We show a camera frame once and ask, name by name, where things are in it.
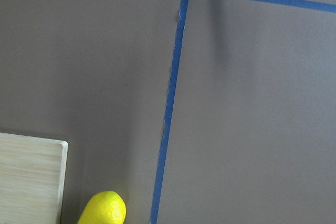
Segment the wooden cutting board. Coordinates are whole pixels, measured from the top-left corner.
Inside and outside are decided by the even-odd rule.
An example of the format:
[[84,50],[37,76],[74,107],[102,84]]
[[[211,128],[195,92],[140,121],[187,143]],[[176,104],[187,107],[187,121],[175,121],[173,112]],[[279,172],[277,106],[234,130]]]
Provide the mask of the wooden cutting board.
[[60,223],[68,143],[1,133],[1,223]]

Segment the yellow lemon near board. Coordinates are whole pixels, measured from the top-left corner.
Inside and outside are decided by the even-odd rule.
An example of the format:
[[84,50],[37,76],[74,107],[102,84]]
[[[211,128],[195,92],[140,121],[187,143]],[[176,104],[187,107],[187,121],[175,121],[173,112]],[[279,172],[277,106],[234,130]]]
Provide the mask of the yellow lemon near board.
[[80,223],[122,224],[127,214],[123,199],[115,191],[95,194],[86,204],[79,220]]

